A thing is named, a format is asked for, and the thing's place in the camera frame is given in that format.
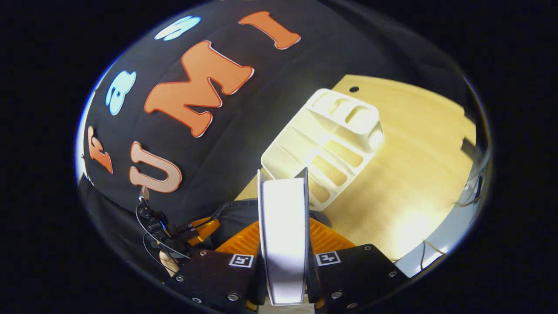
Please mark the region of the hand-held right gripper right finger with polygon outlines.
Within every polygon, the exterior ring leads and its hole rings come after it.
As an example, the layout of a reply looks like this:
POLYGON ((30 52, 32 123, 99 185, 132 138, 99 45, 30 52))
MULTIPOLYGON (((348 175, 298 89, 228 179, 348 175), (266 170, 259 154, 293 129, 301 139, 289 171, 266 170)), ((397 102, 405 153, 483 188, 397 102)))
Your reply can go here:
POLYGON ((359 312, 410 285, 372 244, 355 245, 311 218, 307 292, 315 312, 359 312))

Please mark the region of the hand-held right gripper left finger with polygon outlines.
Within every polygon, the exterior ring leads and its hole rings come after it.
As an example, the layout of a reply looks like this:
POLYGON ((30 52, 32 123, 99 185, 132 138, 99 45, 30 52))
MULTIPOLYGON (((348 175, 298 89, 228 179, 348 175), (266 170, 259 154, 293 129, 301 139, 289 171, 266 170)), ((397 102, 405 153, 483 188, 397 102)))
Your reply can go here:
POLYGON ((165 286, 211 311, 258 312, 266 298, 259 222, 251 223, 216 250, 194 252, 165 286))

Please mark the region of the grey portrait cover book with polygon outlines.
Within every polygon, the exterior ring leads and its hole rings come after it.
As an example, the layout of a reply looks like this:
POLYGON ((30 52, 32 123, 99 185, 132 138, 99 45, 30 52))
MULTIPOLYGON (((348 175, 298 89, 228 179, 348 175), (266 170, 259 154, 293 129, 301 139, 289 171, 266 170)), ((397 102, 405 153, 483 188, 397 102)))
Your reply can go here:
POLYGON ((310 252, 308 171, 272 179, 258 171, 260 246, 273 306, 303 304, 310 252))

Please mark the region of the black backdrop cloth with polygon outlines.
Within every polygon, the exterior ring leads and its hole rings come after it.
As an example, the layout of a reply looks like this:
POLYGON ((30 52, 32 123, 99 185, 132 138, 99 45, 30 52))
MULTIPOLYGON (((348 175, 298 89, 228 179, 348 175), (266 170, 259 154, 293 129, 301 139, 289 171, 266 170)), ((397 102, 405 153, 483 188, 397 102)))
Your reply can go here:
POLYGON ((384 141, 325 210, 309 202, 310 217, 376 246, 409 278, 445 257, 480 176, 470 84, 426 38, 348 0, 210 1, 118 56, 76 137, 78 194, 100 237, 166 279, 136 219, 142 186, 171 223, 219 220, 204 249, 259 222, 261 156, 321 88, 377 107, 384 141))

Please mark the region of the white bookshelf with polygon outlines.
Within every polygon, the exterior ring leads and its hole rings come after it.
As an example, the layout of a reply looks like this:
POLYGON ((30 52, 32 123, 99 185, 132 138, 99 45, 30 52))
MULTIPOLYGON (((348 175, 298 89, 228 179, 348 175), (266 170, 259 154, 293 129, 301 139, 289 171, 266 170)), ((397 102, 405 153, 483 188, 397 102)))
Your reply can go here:
POLYGON ((261 165, 275 180, 307 169, 310 203, 323 211, 360 175, 383 141, 377 107, 321 88, 271 142, 261 165))

